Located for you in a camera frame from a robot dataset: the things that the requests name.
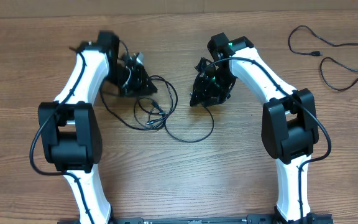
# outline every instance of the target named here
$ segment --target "cable plug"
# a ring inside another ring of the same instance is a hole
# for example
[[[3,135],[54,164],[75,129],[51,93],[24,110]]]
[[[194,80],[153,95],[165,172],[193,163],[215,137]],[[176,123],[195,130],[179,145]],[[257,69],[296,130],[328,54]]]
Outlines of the cable plug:
[[[321,56],[321,55],[323,55],[323,53],[321,52],[321,51],[314,51],[314,52],[310,52],[310,54],[309,55],[311,55],[311,56]]]

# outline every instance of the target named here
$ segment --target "wooden table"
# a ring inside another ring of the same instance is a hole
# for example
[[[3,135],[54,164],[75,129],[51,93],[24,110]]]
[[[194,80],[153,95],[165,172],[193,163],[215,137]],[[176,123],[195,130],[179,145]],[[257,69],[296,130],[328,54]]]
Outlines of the wooden table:
[[[211,121],[202,108],[189,107],[189,92],[206,44],[225,32],[245,35],[265,62],[298,89],[309,88],[318,118],[333,141],[333,152],[310,165],[309,203],[316,213],[332,213],[336,223],[358,223],[358,84],[339,93],[322,81],[319,57],[295,55],[287,46],[290,31],[310,26],[335,43],[358,42],[358,11],[246,12],[152,16],[89,16],[0,20],[0,223],[56,223],[78,216],[62,177],[44,177],[29,165],[29,148],[38,128],[37,108],[52,101],[67,82],[75,56],[68,46],[96,40],[98,31],[113,30],[130,52],[145,54],[149,75],[172,82],[179,105],[168,120],[181,138],[208,132]],[[299,51],[322,50],[358,68],[358,48],[332,48],[306,31],[293,36]],[[324,64],[331,83],[347,86],[358,77],[333,63]],[[156,99],[168,105],[162,83]],[[133,100],[108,98],[128,122]],[[241,82],[232,98],[211,107],[215,130],[205,141],[184,144],[164,131],[129,129],[97,102],[103,135],[100,174],[104,193],[117,217],[183,218],[272,213],[277,201],[274,160],[260,140],[262,107]],[[320,133],[314,157],[326,150]],[[36,163],[45,162],[37,145]]]

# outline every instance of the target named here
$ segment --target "cable connector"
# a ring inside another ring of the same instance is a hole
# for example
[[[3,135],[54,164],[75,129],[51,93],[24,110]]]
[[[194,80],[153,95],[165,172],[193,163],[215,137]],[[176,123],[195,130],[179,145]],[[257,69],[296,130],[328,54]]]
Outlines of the cable connector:
[[[309,55],[311,55],[311,56],[322,56],[323,55],[323,53],[321,52],[321,51],[314,51],[314,52],[310,52],[310,54]]]

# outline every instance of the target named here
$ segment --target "wooden surface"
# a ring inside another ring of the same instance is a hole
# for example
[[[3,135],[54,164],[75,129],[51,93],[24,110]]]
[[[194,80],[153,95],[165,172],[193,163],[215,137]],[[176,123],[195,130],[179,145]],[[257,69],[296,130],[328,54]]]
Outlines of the wooden surface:
[[[0,18],[358,9],[358,0],[0,0]]]
[[[316,213],[332,213],[335,223],[358,223],[358,84],[343,93],[321,80],[321,58],[295,55],[287,38],[297,25],[309,25],[335,43],[358,42],[358,11],[248,12],[230,14],[94,16],[0,20],[0,223],[56,223],[77,217],[78,209],[62,177],[37,175],[29,165],[29,148],[38,128],[37,107],[52,101],[67,82],[75,56],[68,46],[95,40],[100,29],[114,30],[130,52],[142,51],[149,75],[172,82],[179,105],[168,120],[182,138],[197,138],[211,126],[202,108],[189,107],[189,92],[206,44],[225,32],[245,35],[264,61],[298,89],[309,88],[318,118],[333,141],[331,156],[310,165],[309,203]],[[299,31],[299,51],[322,50],[358,68],[358,48],[332,48]],[[324,64],[327,79],[347,86],[355,75]],[[167,106],[161,83],[155,98]],[[133,100],[109,98],[113,110],[132,118]],[[262,107],[238,83],[230,100],[211,107],[216,125],[205,141],[184,144],[164,131],[139,132],[122,125],[98,101],[96,117],[103,136],[100,174],[104,193],[117,217],[181,218],[272,213],[277,201],[274,160],[260,140]],[[326,150],[320,135],[314,157]],[[42,146],[36,163],[44,161]]]

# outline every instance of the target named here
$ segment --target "white arm segment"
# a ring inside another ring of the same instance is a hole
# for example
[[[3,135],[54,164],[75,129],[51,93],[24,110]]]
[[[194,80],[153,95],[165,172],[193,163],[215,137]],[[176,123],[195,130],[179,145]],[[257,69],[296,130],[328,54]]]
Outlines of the white arm segment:
[[[85,71],[73,96],[71,96],[66,103],[77,104],[79,101],[84,101],[85,103],[91,103],[93,106],[100,84],[109,73],[109,61],[107,55],[98,50],[84,50],[82,54],[86,63]],[[77,54],[74,71],[62,92],[56,96],[55,101],[61,102],[66,98],[69,91],[73,88],[74,83],[77,81],[82,66],[83,60],[81,56]]]
[[[302,162],[307,161],[311,156],[300,156],[291,160],[289,165],[284,164],[280,159],[276,159],[277,178],[278,178],[278,200],[277,210],[286,220],[299,220],[300,205],[298,193],[298,167]],[[301,173],[302,179],[302,203],[303,216],[306,217],[310,213],[310,206],[308,203],[308,166],[303,166]]]
[[[284,82],[278,77],[269,66],[260,58],[256,48],[246,47],[238,50],[233,57],[242,57],[255,60],[272,76],[272,78],[283,88],[288,94],[293,94],[295,87]],[[271,98],[281,99],[285,97],[283,93],[277,90],[273,83],[267,78],[266,74],[256,65],[250,62],[240,60],[230,60],[230,71],[232,74],[239,78],[251,92],[258,98],[260,104],[269,102]],[[286,220],[299,220],[300,219],[300,206],[298,196],[298,167],[310,156],[301,156],[291,161],[291,164],[286,165],[280,159],[276,159],[277,176],[278,176],[278,201],[277,209],[282,217]],[[302,182],[302,201],[303,201],[303,215],[304,217],[310,212],[308,204],[308,188],[307,188],[307,173],[308,164],[303,166],[301,175]]]
[[[272,78],[286,91],[288,94],[292,94],[293,90],[296,90],[295,87],[284,82],[280,77],[278,77],[269,66],[260,58],[258,51],[255,47],[236,51],[236,54],[233,57],[242,57],[255,60],[261,66],[263,66],[266,71],[272,76]],[[267,78],[266,74],[256,65],[251,64],[250,62],[240,61],[240,60],[230,60],[230,71],[231,73],[239,78],[251,92],[258,98],[260,104],[269,102],[271,98],[281,99],[284,97],[283,93],[277,90],[273,83]]]
[[[95,224],[107,224],[110,219],[111,206],[103,193],[102,184],[100,182],[98,165],[92,167],[92,171],[86,174],[83,170],[68,170],[79,178],[81,187],[84,191],[84,197],[89,212]],[[73,191],[78,208],[80,209],[80,223],[91,224],[88,214],[85,212],[84,203],[81,198],[78,185],[74,178],[64,175]]]

